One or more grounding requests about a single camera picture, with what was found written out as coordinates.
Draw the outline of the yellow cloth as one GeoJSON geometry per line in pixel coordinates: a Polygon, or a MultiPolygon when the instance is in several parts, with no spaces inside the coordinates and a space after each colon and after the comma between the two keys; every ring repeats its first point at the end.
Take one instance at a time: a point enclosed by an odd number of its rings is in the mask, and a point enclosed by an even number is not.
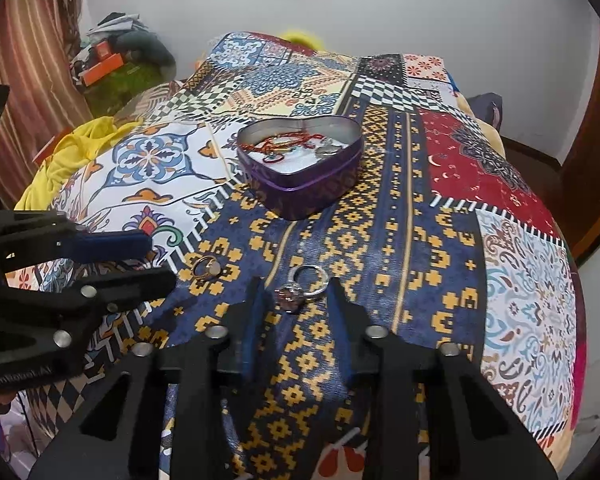
{"type": "Polygon", "coordinates": [[[141,122],[117,126],[111,116],[96,118],[64,136],[43,160],[15,210],[45,210],[69,179],[102,153],[111,150],[141,122]]]}

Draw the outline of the patchwork patterned bedspread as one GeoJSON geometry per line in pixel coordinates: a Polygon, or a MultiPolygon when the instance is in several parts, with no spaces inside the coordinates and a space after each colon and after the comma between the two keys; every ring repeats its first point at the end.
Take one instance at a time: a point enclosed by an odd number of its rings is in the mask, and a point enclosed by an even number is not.
{"type": "Polygon", "coordinates": [[[556,224],[441,58],[313,52],[232,32],[196,73],[51,207],[93,232],[145,231],[178,274],[171,299],[102,323],[83,375],[27,398],[57,434],[136,342],[170,347],[218,324],[249,278],[339,278],[373,320],[414,344],[460,344],[555,468],[582,396],[584,307],[556,224]],[[362,129],[355,186],[286,220],[248,191],[238,131],[259,119],[342,116],[362,129]]]}

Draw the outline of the orange box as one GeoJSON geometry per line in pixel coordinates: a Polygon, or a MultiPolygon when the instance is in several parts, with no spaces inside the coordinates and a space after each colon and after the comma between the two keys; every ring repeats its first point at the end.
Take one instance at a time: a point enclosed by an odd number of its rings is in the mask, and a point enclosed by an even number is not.
{"type": "Polygon", "coordinates": [[[118,68],[122,67],[124,64],[122,55],[120,53],[115,53],[110,55],[109,58],[105,58],[103,61],[95,64],[93,67],[88,70],[84,70],[84,72],[80,75],[80,78],[85,87],[89,87],[92,84],[96,84],[97,81],[111,74],[118,68]]]}

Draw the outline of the pile of clutter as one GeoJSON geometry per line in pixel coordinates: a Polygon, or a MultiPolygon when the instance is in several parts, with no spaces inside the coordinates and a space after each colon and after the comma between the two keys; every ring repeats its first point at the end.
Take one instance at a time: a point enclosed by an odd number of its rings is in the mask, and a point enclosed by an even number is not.
{"type": "Polygon", "coordinates": [[[137,14],[112,12],[87,31],[70,62],[70,74],[91,114],[112,116],[144,91],[173,79],[176,61],[137,14]],[[85,87],[80,78],[84,70],[115,53],[122,55],[123,66],[85,87]]]}

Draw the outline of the striped curtain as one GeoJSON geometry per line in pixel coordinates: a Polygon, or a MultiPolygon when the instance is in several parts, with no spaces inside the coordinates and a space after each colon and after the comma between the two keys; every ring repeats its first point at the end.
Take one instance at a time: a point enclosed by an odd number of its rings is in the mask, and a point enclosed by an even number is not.
{"type": "Polygon", "coordinates": [[[73,83],[82,0],[0,0],[0,197],[12,207],[36,173],[34,155],[92,114],[73,83]]]}

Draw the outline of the purple heart-shaped tin box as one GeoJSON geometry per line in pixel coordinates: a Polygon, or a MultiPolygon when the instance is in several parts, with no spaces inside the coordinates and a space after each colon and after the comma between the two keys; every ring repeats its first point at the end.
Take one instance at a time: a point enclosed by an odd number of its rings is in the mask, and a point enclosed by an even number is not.
{"type": "Polygon", "coordinates": [[[270,118],[238,131],[239,162],[253,196],[301,220],[354,187],[364,152],[361,126],[342,116],[270,118]]]}

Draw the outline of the yellow hoop behind bed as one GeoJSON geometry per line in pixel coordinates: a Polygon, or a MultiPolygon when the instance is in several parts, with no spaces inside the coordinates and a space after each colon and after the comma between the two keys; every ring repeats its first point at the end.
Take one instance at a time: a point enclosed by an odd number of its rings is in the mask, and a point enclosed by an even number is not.
{"type": "Polygon", "coordinates": [[[289,41],[296,46],[313,50],[323,51],[325,49],[323,41],[314,35],[304,32],[303,30],[291,29],[287,30],[282,35],[283,40],[289,41]]]}

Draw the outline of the dark bag on floor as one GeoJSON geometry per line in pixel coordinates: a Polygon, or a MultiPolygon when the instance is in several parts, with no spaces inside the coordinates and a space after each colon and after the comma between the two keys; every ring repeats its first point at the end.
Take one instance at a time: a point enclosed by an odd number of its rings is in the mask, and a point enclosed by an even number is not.
{"type": "Polygon", "coordinates": [[[493,92],[478,94],[467,99],[467,103],[474,115],[493,127],[496,131],[501,129],[503,121],[503,98],[493,92]]]}

